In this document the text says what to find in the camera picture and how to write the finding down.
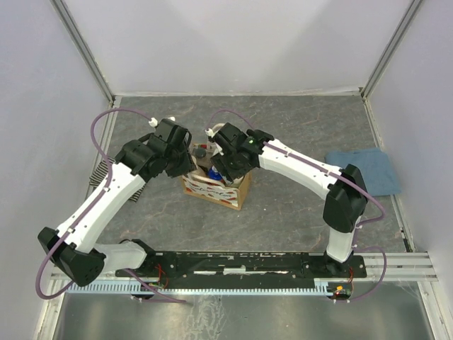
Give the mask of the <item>watermelon print canvas bag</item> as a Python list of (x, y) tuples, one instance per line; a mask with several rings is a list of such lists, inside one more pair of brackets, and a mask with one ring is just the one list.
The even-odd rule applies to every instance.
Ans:
[(222, 181), (215, 181), (208, 177), (209, 168), (199, 167), (193, 156), (196, 147), (203, 147), (207, 150), (210, 159), (210, 167), (213, 166), (211, 158), (218, 152), (215, 144), (209, 140), (202, 144), (193, 144), (190, 148), (190, 155), (195, 163), (195, 170), (180, 177), (184, 193), (209, 202), (227, 206), (231, 209), (240, 210), (245, 201), (251, 185), (251, 173), (228, 182), (223, 178)]

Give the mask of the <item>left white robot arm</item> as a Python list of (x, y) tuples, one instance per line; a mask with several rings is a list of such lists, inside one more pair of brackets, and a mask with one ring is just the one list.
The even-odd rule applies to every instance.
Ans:
[(98, 244), (97, 240), (120, 208), (150, 179), (162, 172), (174, 178), (195, 168), (189, 147), (189, 138), (169, 143), (151, 138), (147, 144), (139, 140), (125, 144), (106, 178), (80, 208), (57, 229), (45, 227), (38, 234), (49, 260), (79, 286), (124, 268), (150, 276), (156, 259), (144, 242)]

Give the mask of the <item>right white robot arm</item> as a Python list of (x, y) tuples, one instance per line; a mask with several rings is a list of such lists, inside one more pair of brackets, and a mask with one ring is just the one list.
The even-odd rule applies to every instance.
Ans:
[(261, 138), (219, 134), (208, 137), (217, 151), (212, 163), (228, 180), (252, 169), (280, 174), (308, 188), (324, 201), (323, 220), (329, 226), (325, 271), (334, 277), (349, 267), (355, 228), (367, 205), (365, 183), (357, 167), (344, 169), (305, 156), (271, 136)]

